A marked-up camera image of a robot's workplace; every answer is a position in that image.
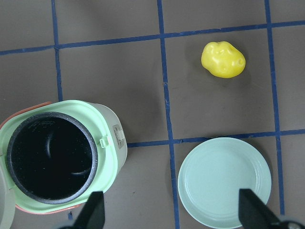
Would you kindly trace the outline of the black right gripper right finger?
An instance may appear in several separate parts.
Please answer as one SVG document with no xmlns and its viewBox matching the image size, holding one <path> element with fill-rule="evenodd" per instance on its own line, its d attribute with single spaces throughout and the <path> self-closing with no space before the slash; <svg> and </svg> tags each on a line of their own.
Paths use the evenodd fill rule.
<svg viewBox="0 0 305 229">
<path fill-rule="evenodd" d="M 244 229 L 280 229 L 281 221 L 251 190 L 240 189 L 238 218 Z"/>
</svg>

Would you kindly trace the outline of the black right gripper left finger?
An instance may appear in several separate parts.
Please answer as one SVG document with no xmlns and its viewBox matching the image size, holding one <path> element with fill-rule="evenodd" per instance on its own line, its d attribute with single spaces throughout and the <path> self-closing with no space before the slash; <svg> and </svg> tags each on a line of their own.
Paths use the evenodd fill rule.
<svg viewBox="0 0 305 229">
<path fill-rule="evenodd" d="M 104 193 L 92 192 L 73 224 L 74 229 L 102 229 L 105 224 Z"/>
</svg>

